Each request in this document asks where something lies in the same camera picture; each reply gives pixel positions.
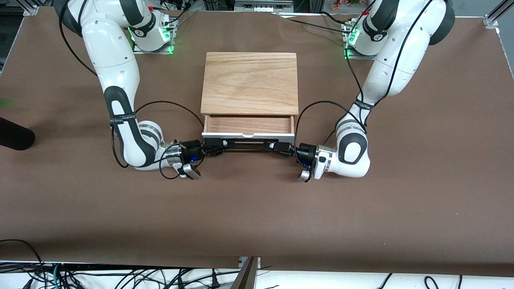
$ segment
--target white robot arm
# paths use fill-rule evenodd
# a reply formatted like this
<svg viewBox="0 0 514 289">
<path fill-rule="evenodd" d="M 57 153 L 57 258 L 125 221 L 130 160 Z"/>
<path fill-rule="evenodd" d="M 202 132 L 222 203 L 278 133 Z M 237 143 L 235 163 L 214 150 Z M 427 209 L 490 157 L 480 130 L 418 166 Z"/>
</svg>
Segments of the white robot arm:
<svg viewBox="0 0 514 289">
<path fill-rule="evenodd" d="M 139 48 L 158 50 L 170 41 L 169 16 L 151 11 L 143 0 L 56 0 L 54 5 L 58 15 L 64 13 L 63 24 L 84 39 L 123 159 L 140 170 L 173 167 L 181 177 L 197 177 L 190 160 L 184 160 L 180 145 L 164 143 L 159 125 L 138 122 L 134 113 L 139 69 L 122 28 L 128 27 Z"/>
<path fill-rule="evenodd" d="M 454 20 L 453 9 L 445 0 L 376 0 L 373 3 L 369 14 L 357 23 L 358 32 L 351 43 L 363 55 L 376 55 L 362 94 L 350 108 L 357 120 L 346 114 L 338 121 L 337 146 L 318 146 L 312 170 L 304 171 L 301 180 L 307 181 L 311 176 L 319 179 L 324 172 L 348 177 L 366 175 L 370 158 L 368 139 L 361 124 L 366 124 L 369 113 L 383 98 L 405 88 L 427 47 L 441 41 L 453 27 Z"/>
</svg>

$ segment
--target wood grain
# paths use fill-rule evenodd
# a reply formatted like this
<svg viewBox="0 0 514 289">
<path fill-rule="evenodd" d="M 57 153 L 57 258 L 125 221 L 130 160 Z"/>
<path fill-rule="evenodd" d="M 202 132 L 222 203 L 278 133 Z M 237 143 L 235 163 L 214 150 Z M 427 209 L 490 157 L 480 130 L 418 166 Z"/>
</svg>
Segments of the wood grain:
<svg viewBox="0 0 514 289">
<path fill-rule="evenodd" d="M 205 116 L 204 132 L 209 133 L 294 133 L 292 117 Z"/>
<path fill-rule="evenodd" d="M 208 52 L 201 113 L 297 115 L 296 53 Z"/>
</svg>

